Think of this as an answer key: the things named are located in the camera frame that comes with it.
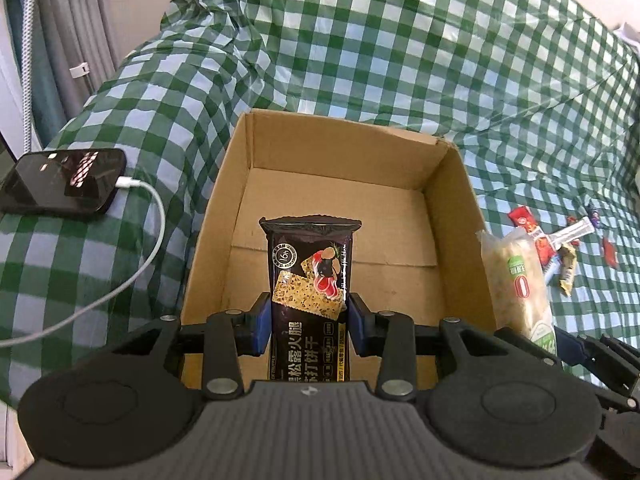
green checkered tablecloth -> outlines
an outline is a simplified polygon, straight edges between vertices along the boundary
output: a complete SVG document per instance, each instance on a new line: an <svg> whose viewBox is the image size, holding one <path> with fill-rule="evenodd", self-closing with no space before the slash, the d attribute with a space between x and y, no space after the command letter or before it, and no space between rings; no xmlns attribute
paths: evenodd
<svg viewBox="0 0 640 480"><path fill-rule="evenodd" d="M603 228L578 250L556 324L637 346L639 65L573 0L173 0L50 148L117 146L167 211L155 263L55 336L0 351L0 397L180 307L198 230L239 115L252 107L392 124L461 149L494 234L528 205L546 232L593 200ZM0 337L49 326L130 276L156 239L144 190L95 222L4 216ZM607 267L601 238L618 249Z"/></svg>

cardboard box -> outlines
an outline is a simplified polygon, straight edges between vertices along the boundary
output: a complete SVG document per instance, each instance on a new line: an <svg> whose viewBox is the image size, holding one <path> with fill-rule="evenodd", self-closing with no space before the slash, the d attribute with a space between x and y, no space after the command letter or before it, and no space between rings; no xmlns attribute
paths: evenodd
<svg viewBox="0 0 640 480"><path fill-rule="evenodd" d="M325 214L362 221L351 291L371 310L417 324L457 316L495 329L476 232L482 213L451 143L373 124L253 110L240 117L207 206L182 310L184 324L248 310L269 290L265 216ZM267 378L267 356L240 358L245 385ZM200 387L201 356L183 381ZM380 359L351 349L351 380L375 384ZM436 380L418 358L418 386Z"/></svg>

black snack package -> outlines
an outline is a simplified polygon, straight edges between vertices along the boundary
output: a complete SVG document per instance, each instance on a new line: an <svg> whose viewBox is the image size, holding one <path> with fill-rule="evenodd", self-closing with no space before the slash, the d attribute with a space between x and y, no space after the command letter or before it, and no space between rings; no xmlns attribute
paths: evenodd
<svg viewBox="0 0 640 480"><path fill-rule="evenodd" d="M349 379L345 300L361 225L323 215L260 219L269 255L271 380Z"/></svg>

round black disc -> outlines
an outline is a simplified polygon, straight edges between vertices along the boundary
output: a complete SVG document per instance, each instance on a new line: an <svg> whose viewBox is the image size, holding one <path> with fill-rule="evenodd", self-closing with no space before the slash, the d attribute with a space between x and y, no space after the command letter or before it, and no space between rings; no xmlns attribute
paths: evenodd
<svg viewBox="0 0 640 480"><path fill-rule="evenodd" d="M509 356L473 358L437 384L426 411L436 432L467 456L515 468L579 456L602 420L596 396L573 378Z"/></svg>
<svg viewBox="0 0 640 480"><path fill-rule="evenodd" d="M37 381L18 407L34 454L76 467L138 462L185 432L196 397L143 356L106 354Z"/></svg>

phone screen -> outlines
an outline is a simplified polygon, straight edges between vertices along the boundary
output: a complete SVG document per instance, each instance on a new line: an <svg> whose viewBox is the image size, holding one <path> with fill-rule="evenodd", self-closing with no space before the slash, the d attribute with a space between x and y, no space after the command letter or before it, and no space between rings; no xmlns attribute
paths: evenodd
<svg viewBox="0 0 640 480"><path fill-rule="evenodd" d="M122 150L28 153L18 160L0 191L8 212L91 214L113 197L125 165Z"/></svg>

